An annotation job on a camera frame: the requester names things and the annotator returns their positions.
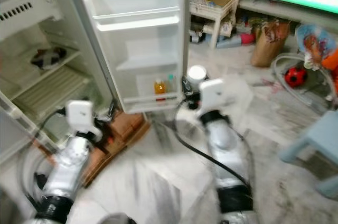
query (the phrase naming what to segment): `small bottle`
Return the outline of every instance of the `small bottle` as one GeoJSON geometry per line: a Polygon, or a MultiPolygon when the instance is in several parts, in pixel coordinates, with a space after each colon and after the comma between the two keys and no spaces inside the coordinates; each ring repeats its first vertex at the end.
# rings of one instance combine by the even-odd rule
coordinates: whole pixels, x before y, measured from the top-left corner
{"type": "MultiPolygon", "coordinates": [[[[165,93],[165,85],[161,79],[157,79],[154,83],[154,90],[156,95],[164,94],[165,93]]],[[[158,98],[156,101],[164,101],[165,98],[158,98]]]]}
{"type": "Polygon", "coordinates": [[[176,77],[172,73],[168,75],[168,82],[170,85],[170,92],[176,92],[176,77]]]}

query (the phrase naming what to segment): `vent grille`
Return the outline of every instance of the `vent grille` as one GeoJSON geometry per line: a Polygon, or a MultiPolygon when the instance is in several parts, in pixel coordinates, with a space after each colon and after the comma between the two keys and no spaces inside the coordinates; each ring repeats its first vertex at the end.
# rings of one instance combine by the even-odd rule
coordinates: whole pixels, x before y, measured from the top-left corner
{"type": "Polygon", "coordinates": [[[31,2],[27,2],[22,5],[18,5],[16,8],[13,8],[7,12],[0,14],[0,21],[6,21],[9,20],[12,17],[15,17],[16,15],[19,15],[25,11],[28,11],[33,8],[33,5],[31,2]]]}

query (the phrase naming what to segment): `orange juice bottle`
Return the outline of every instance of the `orange juice bottle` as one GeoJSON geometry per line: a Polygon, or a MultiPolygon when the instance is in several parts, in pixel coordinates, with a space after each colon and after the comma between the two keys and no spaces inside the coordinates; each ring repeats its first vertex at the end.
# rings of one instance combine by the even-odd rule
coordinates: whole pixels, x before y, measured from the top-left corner
{"type": "MultiPolygon", "coordinates": [[[[155,94],[160,95],[165,93],[165,85],[161,79],[157,79],[154,83],[155,94]]],[[[158,98],[156,101],[164,101],[165,98],[158,98]]]]}

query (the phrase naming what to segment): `white cap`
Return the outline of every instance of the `white cap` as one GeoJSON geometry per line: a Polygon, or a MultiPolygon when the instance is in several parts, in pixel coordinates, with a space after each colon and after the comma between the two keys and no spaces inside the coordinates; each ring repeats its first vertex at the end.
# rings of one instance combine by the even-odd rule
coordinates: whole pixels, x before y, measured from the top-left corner
{"type": "Polygon", "coordinates": [[[192,66],[189,68],[186,78],[192,85],[198,86],[206,78],[206,69],[200,65],[192,66]]]}

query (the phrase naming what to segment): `open refrigerator door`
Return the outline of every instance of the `open refrigerator door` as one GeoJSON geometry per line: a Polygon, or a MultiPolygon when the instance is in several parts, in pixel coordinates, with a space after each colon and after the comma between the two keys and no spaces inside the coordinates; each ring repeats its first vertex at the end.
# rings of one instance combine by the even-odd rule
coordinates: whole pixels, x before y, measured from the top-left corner
{"type": "Polygon", "coordinates": [[[186,70],[186,0],[79,1],[123,110],[174,108],[186,70]],[[163,91],[156,91],[157,82],[163,91]]]}

